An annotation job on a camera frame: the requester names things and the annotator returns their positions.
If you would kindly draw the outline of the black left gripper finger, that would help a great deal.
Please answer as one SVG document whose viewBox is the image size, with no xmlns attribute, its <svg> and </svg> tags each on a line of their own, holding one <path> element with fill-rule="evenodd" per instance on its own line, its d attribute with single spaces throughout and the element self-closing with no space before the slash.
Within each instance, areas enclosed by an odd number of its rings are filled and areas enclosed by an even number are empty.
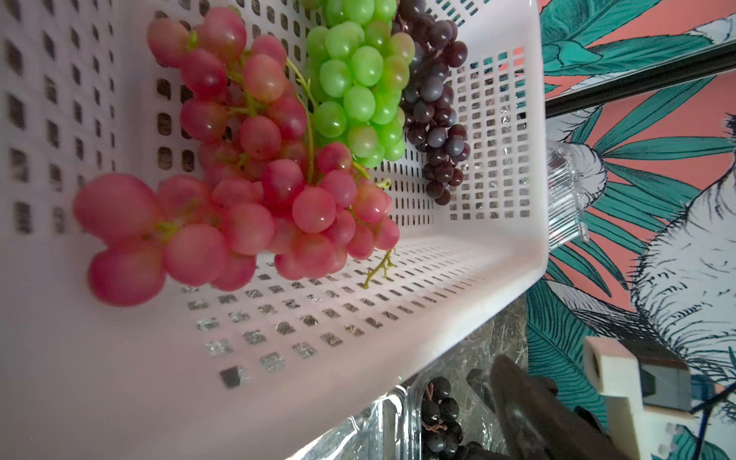
<svg viewBox="0 0 736 460">
<path fill-rule="evenodd" d="M 494 414 L 513 459 L 624 459 L 601 432 L 567 409 L 511 358 L 490 371 Z"/>
</svg>

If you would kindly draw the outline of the clear plastic clamshell container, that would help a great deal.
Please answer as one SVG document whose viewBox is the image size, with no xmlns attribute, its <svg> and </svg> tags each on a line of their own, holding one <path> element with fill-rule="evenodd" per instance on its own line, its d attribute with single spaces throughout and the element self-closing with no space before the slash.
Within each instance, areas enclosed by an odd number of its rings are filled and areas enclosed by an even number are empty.
<svg viewBox="0 0 736 460">
<path fill-rule="evenodd" d="M 506 443 L 495 414 L 467 383 L 473 369 L 491 368 L 498 355 L 527 366 L 526 340 L 494 343 L 468 339 L 404 384 L 380 396 L 360 414 L 350 416 L 333 429 L 297 450 L 293 459 L 419 459 L 421 457 L 421 386 L 436 377 L 452 385 L 459 404 L 464 441 L 477 442 L 491 452 L 506 454 Z"/>
</svg>

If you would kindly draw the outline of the black grape bunch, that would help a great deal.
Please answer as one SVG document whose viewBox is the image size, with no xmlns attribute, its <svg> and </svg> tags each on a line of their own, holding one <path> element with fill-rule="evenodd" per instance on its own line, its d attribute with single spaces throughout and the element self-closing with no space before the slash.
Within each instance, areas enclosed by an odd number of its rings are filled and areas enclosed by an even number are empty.
<svg viewBox="0 0 736 460">
<path fill-rule="evenodd" d="M 460 409 L 452 396 L 452 384 L 445 376 L 429 381 L 420 404 L 422 459 L 454 459 L 463 440 Z"/>
</svg>

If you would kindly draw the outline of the purple grape bunch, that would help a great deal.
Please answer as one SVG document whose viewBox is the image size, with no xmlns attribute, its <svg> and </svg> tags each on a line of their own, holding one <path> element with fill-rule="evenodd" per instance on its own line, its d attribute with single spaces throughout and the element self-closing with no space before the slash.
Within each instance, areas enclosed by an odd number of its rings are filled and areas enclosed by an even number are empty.
<svg viewBox="0 0 736 460">
<path fill-rule="evenodd" d="M 400 1 L 394 25 L 409 34 L 415 48 L 410 82 L 402 94 L 406 136 L 425 155 L 425 193 L 445 206 L 452 200 L 450 190 L 464 180 L 460 164 L 471 153 L 468 130 L 458 123 L 452 108 L 455 93 L 448 83 L 450 71 L 466 62 L 468 47 L 457 39 L 458 27 L 450 20 L 433 18 L 421 0 Z"/>
</svg>

